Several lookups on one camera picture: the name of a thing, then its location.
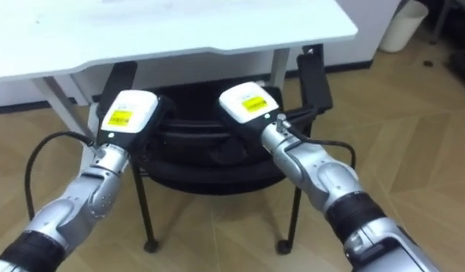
black chair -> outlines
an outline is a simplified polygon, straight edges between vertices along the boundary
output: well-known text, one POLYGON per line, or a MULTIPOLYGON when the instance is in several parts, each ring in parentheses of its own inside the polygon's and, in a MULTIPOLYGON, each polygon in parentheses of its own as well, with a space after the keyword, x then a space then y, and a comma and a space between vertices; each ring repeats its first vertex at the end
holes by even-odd
MULTIPOLYGON (((333 103, 324 73, 322 45, 303 50, 305 53, 297 58, 302 107, 285 113, 293 125, 309 136, 315 117, 329 110, 333 103)), ((114 65, 97 109, 100 121, 118 93, 132 87, 136 69, 135 62, 114 65)), ((163 120, 158 133, 150 137, 140 153, 132 154, 147 252, 158 250, 158 242, 153 235, 142 175, 175 190, 209 195, 261 190, 284 179, 284 174, 259 143, 244 143, 236 138, 215 114, 219 95, 242 82, 245 80, 231 79, 150 90, 171 98, 176 111, 163 120)), ((265 90, 282 108, 281 91, 274 87, 265 87, 265 90)), ((293 247, 300 200, 301 191, 296 188, 288 237, 277 243, 277 251, 282 255, 290 253, 293 247)))

white table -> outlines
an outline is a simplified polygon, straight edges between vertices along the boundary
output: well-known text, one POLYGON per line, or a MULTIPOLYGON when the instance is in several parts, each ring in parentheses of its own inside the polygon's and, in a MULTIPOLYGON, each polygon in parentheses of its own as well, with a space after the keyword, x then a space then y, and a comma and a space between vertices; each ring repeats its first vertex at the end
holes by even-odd
POLYGON ((32 79, 69 129, 93 136, 57 76, 91 104, 73 78, 90 66, 274 50, 270 84, 281 88, 289 48, 357 31, 334 0, 0 0, 0 80, 32 79))

wooden floor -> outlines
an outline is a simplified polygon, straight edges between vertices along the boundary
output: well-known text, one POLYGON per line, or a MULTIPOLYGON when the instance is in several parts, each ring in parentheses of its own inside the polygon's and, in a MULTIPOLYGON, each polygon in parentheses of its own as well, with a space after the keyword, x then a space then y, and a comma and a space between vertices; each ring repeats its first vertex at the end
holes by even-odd
MULTIPOLYGON (((377 54, 370 70, 329 75, 335 107, 313 132, 351 143, 361 183, 373 198, 442 270, 462 272, 465 87, 441 65, 447 55, 445 46, 417 38, 400 54, 377 54), (424 67, 424 60, 435 66, 424 67)), ((297 106, 298 82, 288 81, 285 92, 287 105, 297 106)), ((32 148, 63 129, 52 110, 0 115, 0 251, 27 223, 23 170, 32 148)), ((39 207, 62 192, 79 156, 79 145, 68 140, 45 148, 33 174, 39 207)), ((306 198, 293 252, 275 253, 290 218, 288 181, 239 196, 196 196, 152 181, 146 190, 158 253, 142 250, 144 230, 127 172, 115 209, 60 271, 350 271, 339 241, 306 198)))

table leg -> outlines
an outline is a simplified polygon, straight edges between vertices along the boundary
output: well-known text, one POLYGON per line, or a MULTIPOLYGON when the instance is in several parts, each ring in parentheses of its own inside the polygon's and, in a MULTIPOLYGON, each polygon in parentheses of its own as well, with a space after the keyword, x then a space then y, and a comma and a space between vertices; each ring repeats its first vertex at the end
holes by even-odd
POLYGON ((69 74, 55 76, 54 79, 57 81, 61 88, 63 88, 63 86, 66 86, 75 94, 74 99, 76 99, 78 105, 91 106, 91 104, 93 103, 92 96, 88 92, 84 91, 83 87, 76 80, 75 75, 69 74))
MULTIPOLYGON (((96 137, 98 136, 99 129, 99 119, 96 116, 96 109, 98 108, 98 103, 93 103, 89 107, 89 117, 88 117, 88 127, 91 130, 91 133, 96 137)), ((79 171, 86 169, 91 165, 93 159, 95 158, 95 153, 87 147, 82 149, 81 155, 81 164, 79 166, 79 171)))
POLYGON ((434 45, 439 40, 439 36, 441 35, 442 28, 445 24, 445 19, 447 19, 447 14, 451 9, 454 0, 444 0, 444 4, 442 6, 441 14, 437 19, 436 27, 434 28, 434 34, 432 35, 432 40, 430 41, 431 45, 434 45))
POLYGON ((33 79, 33 83, 70 130, 82 133, 90 138, 95 138, 88 126, 75 111, 69 98, 64 94, 55 78, 33 79))
POLYGON ((286 78, 287 58, 290 55, 290 49, 276 49, 272 58, 270 86, 283 89, 284 79, 286 78))

white wall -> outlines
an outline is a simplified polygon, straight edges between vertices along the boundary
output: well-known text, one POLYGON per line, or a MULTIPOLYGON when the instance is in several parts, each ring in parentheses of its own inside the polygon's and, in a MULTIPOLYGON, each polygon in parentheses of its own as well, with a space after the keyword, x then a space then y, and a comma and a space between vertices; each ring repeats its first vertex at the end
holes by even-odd
MULTIPOLYGON (((337 1, 355 22, 359 31, 354 41, 325 45, 326 64, 371 60, 400 0, 337 1)), ((289 70, 296 69, 296 56, 299 53, 299 48, 291 51, 289 70)), ((271 61, 272 52, 233 56, 195 54, 146 60, 138 65, 134 88, 262 74, 270 70, 271 61)), ((111 65, 95 66, 78 73, 76 78, 85 91, 100 94, 110 68, 111 65)), ((67 94, 73 96, 72 91, 68 91, 67 94)), ((44 98, 29 81, 0 83, 0 106, 40 100, 44 98)))

